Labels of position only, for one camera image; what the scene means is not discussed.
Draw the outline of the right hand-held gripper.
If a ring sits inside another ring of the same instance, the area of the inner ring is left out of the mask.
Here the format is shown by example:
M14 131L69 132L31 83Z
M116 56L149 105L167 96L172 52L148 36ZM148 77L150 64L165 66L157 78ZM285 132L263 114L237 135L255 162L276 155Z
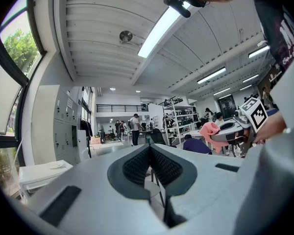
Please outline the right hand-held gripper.
M211 139L213 141L232 141L243 137L244 130L248 130L248 140L254 142L256 134L268 120L268 114L261 100L250 98L235 111L234 119L220 124L220 131L211 135Z

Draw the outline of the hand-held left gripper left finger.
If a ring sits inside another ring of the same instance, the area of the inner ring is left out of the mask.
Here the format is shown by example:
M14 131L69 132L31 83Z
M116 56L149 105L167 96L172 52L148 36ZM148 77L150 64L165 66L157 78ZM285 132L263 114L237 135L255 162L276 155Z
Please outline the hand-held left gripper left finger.
M27 206L47 235L158 235L166 224L145 189L147 144L88 159L35 193Z

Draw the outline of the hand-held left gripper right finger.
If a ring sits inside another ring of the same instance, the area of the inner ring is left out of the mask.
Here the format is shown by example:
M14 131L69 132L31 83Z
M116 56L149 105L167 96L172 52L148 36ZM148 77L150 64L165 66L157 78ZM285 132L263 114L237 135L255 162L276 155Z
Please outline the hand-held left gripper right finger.
M242 160L152 144L151 160L165 189L160 235L232 235L242 195Z

